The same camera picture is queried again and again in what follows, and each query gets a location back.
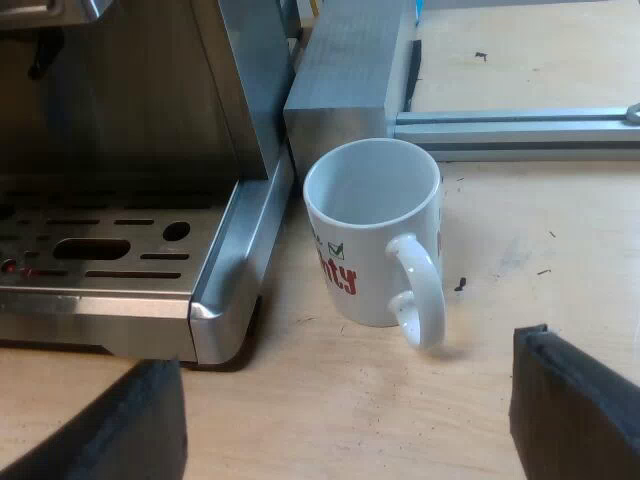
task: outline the red text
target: red text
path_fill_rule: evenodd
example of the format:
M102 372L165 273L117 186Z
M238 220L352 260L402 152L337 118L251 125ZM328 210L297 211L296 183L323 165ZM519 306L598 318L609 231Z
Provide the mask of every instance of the red text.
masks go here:
M330 282L333 282L339 289L344 290L349 295L356 294L356 272L353 270L345 269L344 267L338 267L333 258L326 261L322 258L322 253L318 250L318 256L320 257L320 265L322 270L327 275Z

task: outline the wooden surface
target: wooden surface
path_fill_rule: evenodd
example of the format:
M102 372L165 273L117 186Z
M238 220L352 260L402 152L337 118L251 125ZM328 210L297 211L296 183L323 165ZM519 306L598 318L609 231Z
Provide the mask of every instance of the wooden surface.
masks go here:
M414 100L414 108L426 103ZM445 106L466 105L451 98ZM640 383L640 163L441 168L445 348L420 355L398 328L341 318L296 199L247 365L183 371L185 478L522 478L508 429L512 333L520 326L548 322ZM544 270L551 271L538 275ZM456 293L462 276L467 286ZM0 466L131 365L0 349Z
M639 23L637 0L425 11L414 110L637 103Z

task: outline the drip tray grate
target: drip tray grate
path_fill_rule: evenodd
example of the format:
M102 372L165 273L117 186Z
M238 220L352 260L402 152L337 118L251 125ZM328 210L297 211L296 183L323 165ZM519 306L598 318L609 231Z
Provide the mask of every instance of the drip tray grate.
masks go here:
M232 195L0 192L0 291L191 295Z

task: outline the metal frame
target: metal frame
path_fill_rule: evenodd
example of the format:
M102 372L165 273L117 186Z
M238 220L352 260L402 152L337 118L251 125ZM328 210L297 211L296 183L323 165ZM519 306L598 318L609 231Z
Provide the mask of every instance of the metal frame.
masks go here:
M394 137L440 161L640 158L627 108L400 113Z

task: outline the debris on table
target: debris on table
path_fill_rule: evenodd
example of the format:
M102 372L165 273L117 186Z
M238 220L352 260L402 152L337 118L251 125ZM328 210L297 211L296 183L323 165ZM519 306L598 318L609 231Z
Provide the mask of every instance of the debris on table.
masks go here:
M461 277L460 278L460 284L453 289L454 292L461 292L464 287L467 285L467 277Z

